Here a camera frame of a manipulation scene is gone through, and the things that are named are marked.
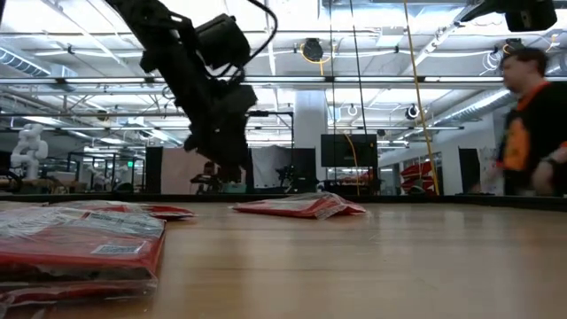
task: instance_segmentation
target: orange shirt graphic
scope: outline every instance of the orange shirt graphic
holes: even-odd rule
[[[504,149],[504,168],[523,171],[530,154],[530,133],[525,129],[521,118],[509,124]]]

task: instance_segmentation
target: red plastic package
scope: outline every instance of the red plastic package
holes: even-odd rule
[[[126,203],[111,200],[80,200],[53,204],[52,206],[76,209],[87,209],[93,211],[148,214],[151,217],[171,221],[185,217],[193,217],[195,214],[186,208],[162,205],[149,205],[138,203]]]
[[[239,213],[272,214],[290,217],[326,219],[332,215],[364,214],[366,209],[337,194],[308,193],[283,199],[267,199],[232,207]]]
[[[164,230],[164,221],[145,214],[0,212],[0,309],[150,296]]]

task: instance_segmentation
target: black shirt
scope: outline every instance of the black shirt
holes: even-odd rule
[[[567,145],[567,85],[546,83],[518,102],[506,119],[498,161],[504,169],[506,195],[513,189],[531,189],[532,174],[540,161]],[[554,174],[558,192],[567,191],[567,169]]]

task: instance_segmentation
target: barcode sticker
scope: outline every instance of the barcode sticker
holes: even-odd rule
[[[121,246],[121,245],[100,245],[92,251],[95,254],[136,254],[144,245],[139,246]]]

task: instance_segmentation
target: rope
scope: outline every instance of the rope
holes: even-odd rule
[[[414,55],[414,44],[411,38],[411,31],[409,29],[408,0],[404,0],[404,11],[406,13],[406,22],[408,23],[409,52],[411,53],[411,64],[412,67],[414,68],[414,82],[416,83],[417,106],[419,107],[419,116],[421,117],[422,120],[423,134],[425,135],[425,142],[427,143],[427,153],[429,154],[431,170],[433,171],[433,185],[435,186],[435,193],[438,196],[439,183],[437,180],[437,169],[435,169],[435,161],[433,160],[433,152],[431,150],[431,140],[429,138],[429,133],[427,132],[427,124],[425,123],[425,116],[423,115],[422,98],[419,92],[419,80],[417,79],[416,56]]]
[[[354,169],[356,169],[356,195],[360,196],[361,195],[361,186],[360,186],[359,177],[358,177],[358,160],[356,159],[356,149],[354,149],[353,140],[351,140],[351,137],[347,133],[345,133],[345,138],[348,141],[348,143],[351,145],[351,149],[353,150]]]
[[[360,59],[360,55],[359,55],[359,51],[358,51],[358,41],[356,40],[356,26],[354,25],[355,19],[354,19],[353,0],[350,0],[350,7],[351,7],[351,17],[353,19],[353,38],[354,38],[354,51],[356,53],[356,69],[357,69],[357,74],[358,74],[358,88],[359,88],[359,91],[361,93],[361,111],[362,111],[362,126],[364,127],[364,143],[366,145],[369,145],[369,132],[366,128],[366,114],[364,113],[364,97],[362,95],[361,59]],[[373,150],[376,150],[376,152],[377,152],[377,149],[376,149],[377,146],[374,143],[370,144],[369,146]]]

